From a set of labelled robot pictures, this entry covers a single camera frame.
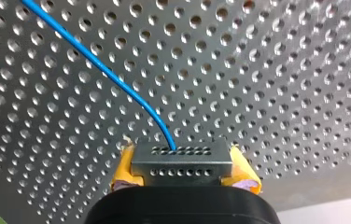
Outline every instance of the white surface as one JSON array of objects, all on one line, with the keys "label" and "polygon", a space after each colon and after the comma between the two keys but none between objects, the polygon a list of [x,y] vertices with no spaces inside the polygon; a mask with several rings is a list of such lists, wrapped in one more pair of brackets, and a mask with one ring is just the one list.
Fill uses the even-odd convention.
[{"label": "white surface", "polygon": [[278,216],[282,224],[351,223],[351,199],[287,210]]}]

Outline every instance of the blue wire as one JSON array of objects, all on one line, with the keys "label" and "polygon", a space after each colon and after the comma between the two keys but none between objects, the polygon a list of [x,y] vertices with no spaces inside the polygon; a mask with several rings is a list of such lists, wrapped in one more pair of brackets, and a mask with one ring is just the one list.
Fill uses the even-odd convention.
[{"label": "blue wire", "polygon": [[126,93],[135,99],[135,101],[146,109],[149,115],[156,121],[164,137],[169,144],[170,149],[176,150],[176,143],[173,140],[172,135],[166,127],[166,124],[161,120],[161,117],[155,112],[155,110],[145,101],[136,91],[130,88],[126,83],[122,82],[117,75],[115,75],[105,64],[103,64],[98,58],[96,58],[88,49],[79,43],[70,33],[68,33],[55,19],[53,19],[48,13],[46,13],[34,0],[21,0],[30,10],[32,10],[39,18],[45,21],[53,30],[59,33],[68,43],[76,48],[81,54],[83,54],[92,64],[98,69],[104,72],[109,79],[115,84],[121,87]]}]

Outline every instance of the metal surface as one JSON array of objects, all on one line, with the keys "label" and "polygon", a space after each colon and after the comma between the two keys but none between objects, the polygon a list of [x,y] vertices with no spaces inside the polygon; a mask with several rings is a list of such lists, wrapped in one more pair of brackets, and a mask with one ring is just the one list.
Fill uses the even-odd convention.
[{"label": "metal surface", "polygon": [[[39,2],[177,142],[239,143],[274,207],[351,195],[351,0]],[[0,0],[0,178],[11,182],[0,189],[19,198],[0,197],[0,211],[36,212],[0,215],[81,223],[107,193],[123,135],[163,141],[49,27]]]},{"label": "metal surface", "polygon": [[144,177],[146,186],[220,185],[231,176],[232,159],[225,139],[215,142],[179,144],[177,151],[166,145],[140,141],[135,147],[132,174]]}]

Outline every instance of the yellow bracket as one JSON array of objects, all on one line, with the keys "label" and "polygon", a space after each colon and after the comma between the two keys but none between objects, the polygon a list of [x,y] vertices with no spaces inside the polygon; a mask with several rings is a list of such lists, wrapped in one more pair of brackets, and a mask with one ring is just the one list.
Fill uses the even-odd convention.
[{"label": "yellow bracket", "polygon": [[[142,176],[132,176],[131,174],[133,153],[133,144],[130,144],[123,149],[119,166],[114,174],[114,178],[111,181],[111,188],[113,188],[116,180],[123,180],[130,184],[144,186],[144,179]],[[223,186],[232,186],[233,184],[240,181],[253,180],[258,185],[256,187],[250,187],[250,191],[255,194],[259,194],[262,187],[260,178],[257,176],[257,174],[255,174],[254,170],[251,168],[248,161],[243,156],[243,153],[239,150],[238,147],[232,147],[230,153],[232,158],[232,176],[222,178],[221,184]]]}]

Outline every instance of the perforated metal block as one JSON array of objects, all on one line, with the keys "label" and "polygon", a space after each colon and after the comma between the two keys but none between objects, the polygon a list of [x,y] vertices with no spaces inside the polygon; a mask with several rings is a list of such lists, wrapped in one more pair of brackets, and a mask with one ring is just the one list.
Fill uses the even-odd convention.
[{"label": "perforated metal block", "polygon": [[[39,3],[177,142],[238,143],[274,207],[351,196],[351,0]],[[44,22],[0,0],[0,215],[81,223],[108,193],[123,135],[163,141]]]},{"label": "perforated metal block", "polygon": [[145,186],[219,186],[221,177],[231,176],[232,159],[224,139],[178,145],[171,151],[166,145],[140,141],[132,175],[142,176]]}]

